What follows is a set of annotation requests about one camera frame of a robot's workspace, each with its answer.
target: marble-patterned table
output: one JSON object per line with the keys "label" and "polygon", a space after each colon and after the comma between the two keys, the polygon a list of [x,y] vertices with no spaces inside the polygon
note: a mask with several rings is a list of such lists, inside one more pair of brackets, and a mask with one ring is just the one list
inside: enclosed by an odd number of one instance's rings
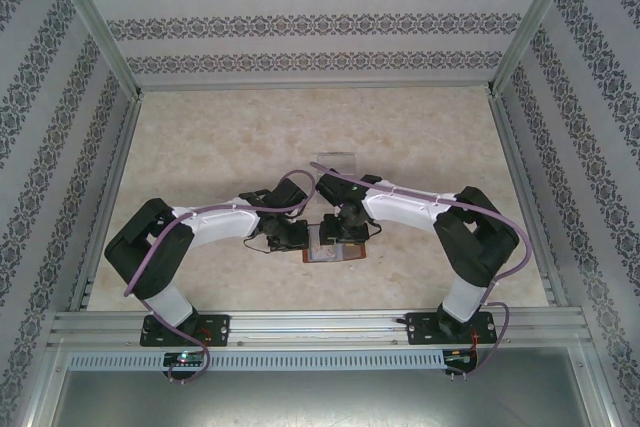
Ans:
{"label": "marble-patterned table", "polygon": [[[358,175],[432,192],[482,189],[523,225],[484,89],[234,90],[146,94],[109,227],[110,239],[149,198],[199,206],[273,188],[318,153],[354,152]],[[294,179],[307,188],[304,177]],[[323,208],[315,202],[311,221]],[[345,310],[436,307],[453,279],[435,234],[383,223],[367,258],[302,263],[227,239],[194,249],[175,281],[200,310]],[[509,266],[521,258],[518,248]],[[89,310],[141,310],[103,258]],[[547,305],[535,263],[493,299]]]}

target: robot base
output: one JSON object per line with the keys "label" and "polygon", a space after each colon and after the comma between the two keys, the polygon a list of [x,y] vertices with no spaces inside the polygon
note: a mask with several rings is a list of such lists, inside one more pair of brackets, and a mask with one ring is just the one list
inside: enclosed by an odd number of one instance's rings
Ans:
{"label": "robot base", "polygon": [[[226,347],[229,339],[228,315],[198,316],[198,322],[190,333],[207,347]],[[140,333],[142,347],[193,347],[193,344],[179,335],[167,330],[153,315],[147,315]]]}
{"label": "robot base", "polygon": [[409,312],[398,322],[406,324],[409,345],[495,344],[496,327],[491,312],[477,312],[469,322],[460,324],[459,332],[448,335],[439,326],[434,312]]}

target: robotic arm link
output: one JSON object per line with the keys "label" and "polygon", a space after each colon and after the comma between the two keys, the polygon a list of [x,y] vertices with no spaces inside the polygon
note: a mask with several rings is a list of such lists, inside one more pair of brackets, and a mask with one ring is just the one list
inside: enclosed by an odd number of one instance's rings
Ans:
{"label": "robotic arm link", "polygon": [[[185,339],[194,335],[199,314],[172,281],[187,251],[224,238],[251,239],[259,234],[266,235],[272,252],[307,249],[307,222],[295,218],[315,190],[339,209],[336,215],[324,216],[323,244],[365,243],[367,224],[381,220],[436,233],[456,274],[438,308],[438,328],[451,338],[469,325],[497,280],[523,268],[531,257],[524,231],[500,215],[474,187],[459,194],[434,194],[404,189],[372,175],[357,180],[315,162],[311,165],[324,174],[317,185],[308,172],[293,171],[273,192],[240,194],[215,206],[170,207],[161,199],[146,202],[105,250],[107,260],[128,284],[125,295],[135,295],[172,332],[183,333]],[[292,173],[304,173],[312,180],[309,196],[288,178]],[[525,240],[525,258],[498,274],[518,245],[518,235]],[[153,244],[149,236],[156,237]]]}

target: purple cable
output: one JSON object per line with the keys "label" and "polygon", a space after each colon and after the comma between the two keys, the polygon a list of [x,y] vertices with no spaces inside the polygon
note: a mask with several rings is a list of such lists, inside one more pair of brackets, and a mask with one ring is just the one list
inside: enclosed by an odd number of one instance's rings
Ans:
{"label": "purple cable", "polygon": [[[198,377],[200,377],[202,374],[204,374],[207,371],[207,369],[209,368],[209,364],[211,364],[211,352],[209,352],[209,348],[203,342],[200,342],[198,339],[196,339],[194,337],[191,337],[188,334],[185,334],[184,332],[182,332],[181,330],[178,330],[173,325],[171,325],[169,322],[164,320],[162,318],[162,316],[160,316],[159,314],[156,314],[153,311],[153,309],[151,308],[151,306],[149,304],[147,304],[144,300],[141,300],[140,302],[142,302],[142,305],[144,305],[147,308],[147,310],[149,312],[151,312],[151,315],[153,315],[156,318],[156,320],[158,322],[160,322],[165,329],[170,330],[174,334],[179,335],[183,339],[186,339],[189,342],[192,342],[193,344],[195,344],[198,347],[202,348],[202,351],[203,351],[203,353],[204,353],[204,355],[206,357],[206,361],[202,364],[202,368],[200,370],[198,370],[195,374],[193,374],[191,377],[180,380],[180,384],[184,385],[184,384],[186,384],[188,382],[193,382]],[[167,372],[167,377],[169,377],[169,382],[173,382],[174,380],[177,380],[177,379],[175,379],[174,377],[171,376],[171,372],[173,372],[173,369],[174,369],[175,366],[176,366],[176,364],[171,364],[171,366],[169,367],[169,372]]]}
{"label": "purple cable", "polygon": [[507,304],[505,304],[504,302],[489,302],[488,304],[485,304],[488,307],[502,307],[504,309],[504,323],[502,324],[502,329],[500,329],[500,333],[498,334],[498,338],[496,339],[495,343],[493,344],[493,346],[491,347],[491,350],[489,350],[489,353],[486,355],[486,357],[484,359],[482,359],[482,362],[480,363],[480,365],[478,365],[475,369],[473,369],[471,372],[466,373],[461,369],[458,369],[457,367],[450,367],[447,366],[447,370],[452,370],[454,372],[457,372],[458,374],[461,374],[464,377],[464,380],[467,380],[467,377],[473,377],[474,375],[476,375],[478,373],[478,371],[480,371],[481,369],[484,368],[484,366],[489,362],[489,359],[491,359],[491,357],[493,357],[493,354],[496,353],[496,350],[498,349],[498,346],[500,345],[500,342],[502,342],[502,339],[504,338],[504,334],[507,331],[507,327],[509,327],[509,306]]}
{"label": "purple cable", "polygon": [[[207,206],[207,207],[200,207],[198,209],[194,209],[193,212],[181,215],[177,219],[175,219],[172,222],[170,222],[169,225],[167,225],[164,228],[164,230],[160,233],[160,235],[158,236],[156,241],[153,243],[153,245],[149,249],[149,252],[147,252],[147,255],[145,255],[144,259],[140,263],[140,266],[138,267],[138,270],[136,270],[136,273],[133,275],[133,277],[131,278],[131,281],[127,285],[126,290],[124,291],[124,296],[127,297],[129,294],[131,294],[131,292],[133,291],[133,289],[136,286],[136,283],[138,282],[138,280],[140,280],[140,277],[144,273],[144,270],[147,268],[147,265],[149,265],[149,261],[153,257],[153,254],[156,252],[156,250],[158,250],[158,247],[160,246],[162,241],[165,239],[167,234],[169,232],[171,232],[171,229],[173,229],[176,225],[178,225],[183,220],[189,219],[191,217],[194,217],[194,216],[197,216],[197,215],[200,215],[200,214],[204,214],[206,212],[211,212],[211,211],[214,211],[214,210],[234,210],[235,209],[235,210],[245,210],[245,211],[250,211],[250,212],[288,213],[288,212],[292,212],[292,211],[297,210],[297,209],[302,209],[313,198],[313,195],[315,194],[315,191],[316,191],[316,181],[313,178],[313,175],[311,175],[306,170],[292,170],[291,172],[286,173],[282,177],[282,179],[280,179],[280,182],[282,182],[284,179],[290,177],[293,174],[304,174],[307,177],[309,177],[309,179],[311,180],[311,192],[309,193],[309,196],[306,199],[304,199],[302,202],[300,202],[299,204],[296,204],[294,206],[285,207],[285,208],[282,208],[282,209],[274,209],[274,208],[270,208],[270,207],[254,207],[252,205],[236,205],[236,206],[231,205],[231,204],[210,205],[210,206]],[[148,303],[146,303],[144,300],[141,300],[140,302],[142,302],[142,305],[144,305],[145,308],[149,312],[151,312],[151,314],[156,318],[156,320],[158,322],[160,322],[160,324],[162,324],[163,327],[165,327],[166,329],[170,330],[174,334],[179,335],[183,339],[188,340],[189,342],[191,342],[191,343],[197,345],[198,347],[202,348],[202,351],[203,351],[203,353],[204,353],[204,355],[206,357],[206,360],[202,363],[202,367],[200,368],[200,370],[198,370],[191,377],[181,380],[180,384],[184,385],[184,384],[186,384],[188,382],[192,382],[195,379],[197,379],[198,377],[200,377],[202,374],[204,374],[207,371],[207,369],[209,368],[209,365],[211,363],[211,353],[209,352],[209,348],[203,342],[200,342],[198,339],[196,339],[194,337],[191,337],[190,335],[185,334],[181,330],[178,330],[176,327],[172,326],[169,322],[164,320],[164,318],[162,318],[162,316],[160,314],[154,312],[153,309],[151,308],[151,306]],[[171,376],[171,373],[172,373],[174,367],[175,367],[175,365],[171,365],[169,367],[169,372],[167,373],[167,376],[169,377],[169,381],[170,382],[173,382],[174,380],[176,380],[174,377]]]}
{"label": "purple cable", "polygon": [[507,219],[505,216],[498,214],[497,212],[494,212],[494,211],[489,210],[489,209],[485,209],[483,207],[478,207],[478,206],[475,206],[475,205],[465,204],[464,202],[457,202],[455,200],[443,199],[443,198],[440,198],[440,197],[435,196],[435,195],[419,194],[417,192],[411,192],[409,190],[392,189],[391,187],[387,187],[387,186],[384,186],[384,185],[369,184],[368,182],[363,182],[361,180],[353,179],[352,177],[348,177],[346,175],[341,175],[341,174],[338,174],[336,172],[333,172],[333,171],[327,169],[324,165],[320,165],[317,162],[310,162],[309,165],[311,165],[311,167],[314,167],[315,169],[319,170],[320,172],[322,172],[324,174],[329,174],[329,175],[331,175],[333,177],[337,177],[338,179],[346,180],[348,182],[352,182],[354,184],[362,185],[363,187],[368,187],[370,189],[379,190],[379,191],[382,191],[382,192],[389,192],[389,193],[398,194],[398,195],[404,195],[406,197],[413,197],[413,198],[416,198],[416,199],[426,200],[428,202],[433,202],[433,203],[436,203],[436,204],[445,204],[445,205],[451,205],[452,207],[459,207],[461,209],[473,210],[474,212],[478,212],[480,214],[483,214],[483,215],[486,215],[488,217],[492,217],[492,218],[494,218],[496,220],[499,220],[503,224],[506,224],[509,227],[511,227],[513,230],[515,230],[517,232],[517,234],[520,236],[520,238],[522,239],[523,243],[524,243],[524,246],[525,246],[524,257],[518,263],[518,265],[516,265],[514,268],[512,268],[511,270],[508,270],[508,271],[506,271],[506,272],[504,272],[502,274],[498,274],[498,275],[496,275],[494,277],[494,279],[491,281],[491,284],[489,285],[489,287],[485,291],[484,295],[482,296],[482,299],[480,300],[481,304],[485,303],[485,301],[489,297],[489,294],[491,294],[491,291],[493,290],[493,288],[496,286],[496,284],[498,283],[498,281],[500,279],[504,279],[505,277],[508,277],[510,275],[515,274],[516,272],[519,272],[520,270],[522,270],[524,268],[525,265],[527,265],[527,263],[531,259],[531,253],[532,253],[533,249],[531,247],[531,241],[529,240],[529,237],[527,236],[527,233],[518,224],[516,224],[515,222],[513,222],[510,219]]}

